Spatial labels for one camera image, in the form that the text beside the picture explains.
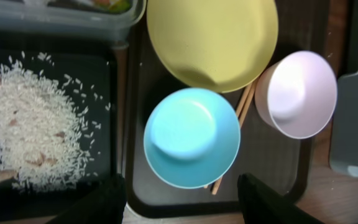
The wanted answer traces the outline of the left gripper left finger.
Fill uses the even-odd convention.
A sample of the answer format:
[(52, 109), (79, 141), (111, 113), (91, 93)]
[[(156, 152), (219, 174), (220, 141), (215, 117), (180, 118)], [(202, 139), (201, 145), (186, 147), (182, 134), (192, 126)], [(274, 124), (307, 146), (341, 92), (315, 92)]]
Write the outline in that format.
[(116, 174), (47, 224), (121, 224), (126, 204), (125, 179)]

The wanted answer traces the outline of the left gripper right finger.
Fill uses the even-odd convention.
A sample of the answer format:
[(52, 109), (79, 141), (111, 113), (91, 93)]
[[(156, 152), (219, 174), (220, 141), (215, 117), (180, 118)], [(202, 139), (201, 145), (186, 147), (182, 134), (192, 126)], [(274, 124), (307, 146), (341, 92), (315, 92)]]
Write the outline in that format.
[(320, 223), (250, 173), (239, 176), (237, 194), (245, 223)]

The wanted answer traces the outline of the light blue bowl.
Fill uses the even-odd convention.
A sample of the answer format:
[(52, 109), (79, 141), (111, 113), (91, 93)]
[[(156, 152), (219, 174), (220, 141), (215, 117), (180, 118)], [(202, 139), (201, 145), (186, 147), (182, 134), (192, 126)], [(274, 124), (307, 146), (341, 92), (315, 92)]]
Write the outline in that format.
[(231, 104), (218, 93), (184, 88), (165, 97), (144, 130), (144, 153), (154, 174), (179, 189), (212, 184), (233, 165), (241, 129)]

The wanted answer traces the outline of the rice and food scraps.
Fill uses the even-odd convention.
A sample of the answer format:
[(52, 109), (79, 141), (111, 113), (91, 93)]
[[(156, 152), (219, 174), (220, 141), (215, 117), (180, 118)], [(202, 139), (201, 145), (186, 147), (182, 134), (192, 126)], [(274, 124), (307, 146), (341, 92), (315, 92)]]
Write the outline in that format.
[(12, 181), (20, 192), (53, 192), (75, 189), (94, 161), (80, 147), (101, 124), (88, 128), (88, 108), (81, 110), (66, 87), (85, 98), (79, 80), (65, 74), (65, 82), (35, 73), (20, 60), (8, 58), (0, 66), (0, 184)]

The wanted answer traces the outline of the green snack wrapper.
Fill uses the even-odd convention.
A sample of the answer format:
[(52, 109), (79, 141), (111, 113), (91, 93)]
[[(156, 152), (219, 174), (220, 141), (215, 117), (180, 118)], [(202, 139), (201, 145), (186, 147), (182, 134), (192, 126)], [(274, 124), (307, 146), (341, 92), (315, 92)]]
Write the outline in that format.
[(113, 14), (122, 14), (132, 7), (130, 0), (75, 0), (75, 2)]

